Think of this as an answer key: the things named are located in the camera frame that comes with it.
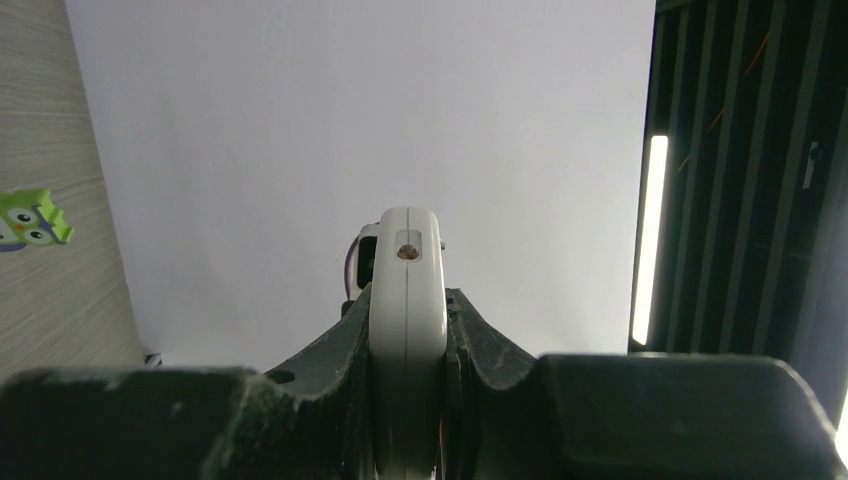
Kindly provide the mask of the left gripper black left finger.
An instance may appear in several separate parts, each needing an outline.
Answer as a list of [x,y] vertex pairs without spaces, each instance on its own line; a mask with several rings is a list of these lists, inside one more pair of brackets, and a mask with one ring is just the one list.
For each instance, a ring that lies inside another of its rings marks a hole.
[[303,350],[245,368],[36,369],[1,387],[5,479],[367,479],[363,293]]

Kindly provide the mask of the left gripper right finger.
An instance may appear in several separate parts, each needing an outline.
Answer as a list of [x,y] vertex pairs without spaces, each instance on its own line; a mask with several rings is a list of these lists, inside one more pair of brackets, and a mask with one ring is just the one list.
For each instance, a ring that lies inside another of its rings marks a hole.
[[446,293],[450,479],[843,479],[808,384],[768,357],[533,356]]

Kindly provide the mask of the large white remote control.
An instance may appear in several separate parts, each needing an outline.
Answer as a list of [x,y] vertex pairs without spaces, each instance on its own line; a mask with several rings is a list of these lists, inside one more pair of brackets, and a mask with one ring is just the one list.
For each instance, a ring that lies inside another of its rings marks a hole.
[[379,223],[369,305],[374,460],[379,479],[436,470],[447,307],[436,215],[393,207]]

